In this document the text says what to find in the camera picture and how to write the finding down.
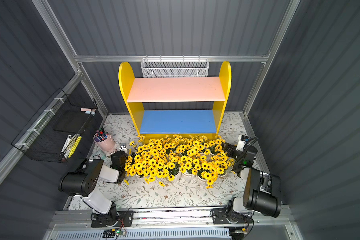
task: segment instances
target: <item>black wire basket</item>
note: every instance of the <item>black wire basket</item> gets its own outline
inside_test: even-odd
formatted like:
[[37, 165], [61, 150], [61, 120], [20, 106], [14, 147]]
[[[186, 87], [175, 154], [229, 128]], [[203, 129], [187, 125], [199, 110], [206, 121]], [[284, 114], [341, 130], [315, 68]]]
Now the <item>black wire basket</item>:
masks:
[[51, 109], [44, 110], [44, 116], [34, 127], [25, 128], [22, 131], [25, 135], [20, 140], [18, 135], [12, 146], [32, 160], [67, 163], [80, 144], [82, 134], [91, 124], [96, 110], [94, 99], [80, 96], [70, 98], [64, 94]]

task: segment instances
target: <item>pink pen holder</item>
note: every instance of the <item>pink pen holder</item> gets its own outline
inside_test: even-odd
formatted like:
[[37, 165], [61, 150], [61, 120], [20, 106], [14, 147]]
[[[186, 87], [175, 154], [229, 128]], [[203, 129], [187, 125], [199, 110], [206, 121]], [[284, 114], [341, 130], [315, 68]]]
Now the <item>pink pen holder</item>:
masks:
[[114, 152], [115, 151], [115, 142], [112, 139], [112, 136], [109, 134], [108, 137], [101, 141], [101, 142], [96, 142], [95, 141], [95, 136], [96, 134], [93, 136], [93, 141], [101, 148], [102, 151], [104, 152]]

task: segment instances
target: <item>wire mesh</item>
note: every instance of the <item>wire mesh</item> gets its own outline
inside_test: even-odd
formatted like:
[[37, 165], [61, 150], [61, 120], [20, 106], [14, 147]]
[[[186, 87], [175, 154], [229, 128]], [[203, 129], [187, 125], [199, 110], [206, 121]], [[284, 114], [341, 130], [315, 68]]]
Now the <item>wire mesh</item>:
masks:
[[[27, 157], [36, 161], [48, 162], [68, 162], [73, 156], [77, 146], [80, 143], [81, 135], [90, 125], [97, 109], [96, 101], [90, 98], [75, 97], [70, 99], [66, 94], [62, 98], [55, 98], [57, 102], [50, 108], [44, 110], [43, 118], [38, 124], [27, 129], [27, 137], [22, 141], [13, 140], [12, 146], [22, 151]], [[81, 108], [88, 108], [88, 114], [81, 111]], [[54, 130], [59, 121], [66, 117], [68, 113], [80, 114], [81, 121], [75, 128], [66, 131]]]
[[199, 62], [150, 62], [141, 61], [144, 78], [207, 77], [208, 61]]

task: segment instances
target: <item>white wire basket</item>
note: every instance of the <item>white wire basket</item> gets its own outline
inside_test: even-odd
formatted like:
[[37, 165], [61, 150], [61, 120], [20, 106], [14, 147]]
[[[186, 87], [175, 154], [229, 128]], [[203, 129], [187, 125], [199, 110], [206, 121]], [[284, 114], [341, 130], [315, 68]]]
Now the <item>white wire basket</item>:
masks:
[[209, 62], [151, 62], [141, 61], [144, 78], [207, 77]]

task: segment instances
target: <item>pen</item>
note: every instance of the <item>pen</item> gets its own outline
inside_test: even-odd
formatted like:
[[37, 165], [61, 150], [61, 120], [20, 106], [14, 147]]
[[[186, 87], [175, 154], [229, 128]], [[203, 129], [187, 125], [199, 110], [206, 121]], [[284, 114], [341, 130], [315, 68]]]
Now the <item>pen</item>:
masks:
[[63, 147], [62, 147], [61, 152], [63, 152], [63, 151], [67, 148], [67, 146], [68, 146], [69, 142], [71, 141], [71, 139], [72, 139], [72, 135], [68, 135], [68, 137], [67, 137], [67, 139], [65, 140], [65, 143], [64, 143], [64, 145], [63, 145]]

